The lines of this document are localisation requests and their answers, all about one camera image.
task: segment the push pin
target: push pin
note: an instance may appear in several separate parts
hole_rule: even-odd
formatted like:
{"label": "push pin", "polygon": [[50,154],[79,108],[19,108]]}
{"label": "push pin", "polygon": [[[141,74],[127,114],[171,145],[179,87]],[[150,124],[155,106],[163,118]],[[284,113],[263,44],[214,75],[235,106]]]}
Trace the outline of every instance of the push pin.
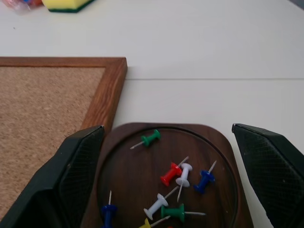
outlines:
{"label": "push pin", "polygon": [[187,156],[184,160],[182,160],[181,163],[178,165],[171,162],[171,169],[164,176],[161,177],[161,181],[163,182],[164,185],[168,187],[173,177],[181,175],[182,172],[180,166],[188,159],[189,156]]}
{"label": "push pin", "polygon": [[152,141],[154,141],[155,139],[160,139],[161,138],[161,134],[159,131],[157,130],[154,130],[154,133],[152,135],[149,135],[149,136],[142,136],[141,139],[142,141],[132,147],[130,147],[130,149],[134,149],[135,147],[138,147],[139,145],[141,144],[144,144],[144,146],[148,147],[150,145],[150,143]]}
{"label": "push pin", "polygon": [[144,225],[142,225],[141,227],[139,228],[151,228],[151,227],[155,227],[156,225],[158,225],[159,223],[163,222],[164,220],[167,220],[168,218],[170,218],[171,216],[167,216],[167,217],[164,217],[163,219],[160,219],[158,220],[157,222],[154,222],[153,224],[150,225],[148,219],[146,218],[144,220]]}
{"label": "push pin", "polygon": [[195,189],[196,191],[198,191],[199,193],[203,194],[203,193],[205,192],[205,188],[206,188],[207,184],[208,184],[209,182],[214,182],[214,181],[215,181],[215,178],[214,178],[214,176],[212,175],[211,172],[212,172],[212,170],[213,170],[213,168],[214,168],[214,166],[215,166],[216,163],[217,163],[217,161],[215,161],[215,162],[212,164],[212,166],[211,166],[211,168],[209,169],[209,171],[202,170],[202,171],[200,172],[200,174],[201,174],[200,182],[199,182],[198,185],[194,185],[194,186],[193,186],[194,189]]}
{"label": "push pin", "polygon": [[171,192],[169,192],[168,195],[166,195],[165,197],[163,197],[161,194],[157,194],[157,200],[156,202],[149,208],[146,209],[144,208],[143,211],[146,213],[147,217],[151,220],[153,220],[153,214],[159,209],[161,208],[162,205],[168,206],[168,202],[167,202],[167,198],[176,191],[176,189],[178,188],[178,186],[176,186]]}
{"label": "push pin", "polygon": [[105,219],[102,228],[112,228],[111,225],[112,216],[117,211],[117,207],[115,205],[111,205],[111,197],[112,197],[112,191],[110,191],[109,204],[101,208],[101,211],[104,214],[104,219]]}
{"label": "push pin", "polygon": [[190,183],[189,183],[189,181],[187,179],[188,179],[188,173],[189,173],[189,171],[192,171],[192,166],[189,165],[188,163],[183,163],[181,165],[181,167],[182,167],[181,177],[177,178],[176,181],[175,181],[178,185],[180,185],[180,191],[179,191],[179,194],[177,196],[177,201],[180,200],[180,196],[181,196],[180,193],[181,193],[182,187],[186,187],[187,188],[187,187],[190,186]]}
{"label": "push pin", "polygon": [[179,208],[165,208],[161,207],[161,217],[171,216],[173,218],[179,218],[181,222],[185,222],[185,215],[206,215],[201,212],[185,211],[184,204],[181,204]]}

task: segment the red push pin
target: red push pin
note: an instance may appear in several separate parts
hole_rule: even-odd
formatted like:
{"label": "red push pin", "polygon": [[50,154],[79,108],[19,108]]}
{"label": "red push pin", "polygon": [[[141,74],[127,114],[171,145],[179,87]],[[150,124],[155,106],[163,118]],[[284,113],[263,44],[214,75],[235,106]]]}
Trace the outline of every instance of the red push pin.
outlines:
{"label": "red push pin", "polygon": [[168,187],[169,183],[170,183],[170,181],[172,180],[173,177],[181,175],[182,171],[180,169],[180,166],[186,160],[188,160],[188,158],[189,158],[189,156],[187,156],[184,160],[182,160],[181,163],[178,164],[178,165],[171,162],[171,169],[164,176],[161,177],[161,181],[164,185],[166,185]]}

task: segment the green push pin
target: green push pin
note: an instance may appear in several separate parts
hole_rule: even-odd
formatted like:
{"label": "green push pin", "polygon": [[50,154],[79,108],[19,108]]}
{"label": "green push pin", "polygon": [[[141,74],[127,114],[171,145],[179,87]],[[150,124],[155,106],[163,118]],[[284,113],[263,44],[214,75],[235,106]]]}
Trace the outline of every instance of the green push pin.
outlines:
{"label": "green push pin", "polygon": [[135,147],[138,147],[141,144],[144,144],[144,146],[148,147],[150,145],[150,143],[152,141],[154,141],[155,139],[160,139],[161,138],[161,134],[159,131],[154,130],[154,133],[152,135],[149,136],[142,136],[141,139],[142,141],[134,146],[132,146],[130,149],[134,149]]}
{"label": "green push pin", "polygon": [[206,215],[201,212],[185,211],[184,204],[182,203],[179,208],[165,208],[161,207],[161,217],[171,216],[173,218],[179,218],[181,222],[185,222],[185,215]]}

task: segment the white push pin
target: white push pin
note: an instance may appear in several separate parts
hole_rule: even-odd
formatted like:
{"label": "white push pin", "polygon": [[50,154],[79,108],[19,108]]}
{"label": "white push pin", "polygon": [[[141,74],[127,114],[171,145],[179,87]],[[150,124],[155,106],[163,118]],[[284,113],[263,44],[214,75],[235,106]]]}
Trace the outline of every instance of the white push pin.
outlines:
{"label": "white push pin", "polygon": [[190,183],[189,181],[187,180],[188,179],[188,173],[189,171],[192,171],[192,166],[189,165],[188,163],[183,163],[181,165],[182,167],[182,173],[181,173],[181,176],[179,178],[177,178],[175,181],[178,185],[180,185],[180,191],[179,191],[179,194],[177,196],[177,201],[180,200],[180,196],[181,196],[181,189],[182,187],[189,187],[190,186]]}
{"label": "white push pin", "polygon": [[144,208],[143,211],[146,213],[147,217],[151,220],[153,220],[153,214],[159,209],[161,208],[162,205],[164,206],[168,206],[168,202],[167,202],[167,198],[176,191],[176,189],[178,188],[178,186],[176,186],[171,192],[168,193],[168,195],[166,195],[165,197],[163,197],[161,194],[157,194],[157,200],[155,203],[153,203],[153,205],[149,208],[146,209]]}

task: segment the cork surface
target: cork surface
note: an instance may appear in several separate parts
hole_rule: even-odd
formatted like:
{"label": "cork surface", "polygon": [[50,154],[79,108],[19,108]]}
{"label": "cork surface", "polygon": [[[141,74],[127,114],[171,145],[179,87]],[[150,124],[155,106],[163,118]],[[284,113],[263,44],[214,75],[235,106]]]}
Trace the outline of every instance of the cork surface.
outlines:
{"label": "cork surface", "polygon": [[0,67],[0,219],[80,129],[104,68]]}

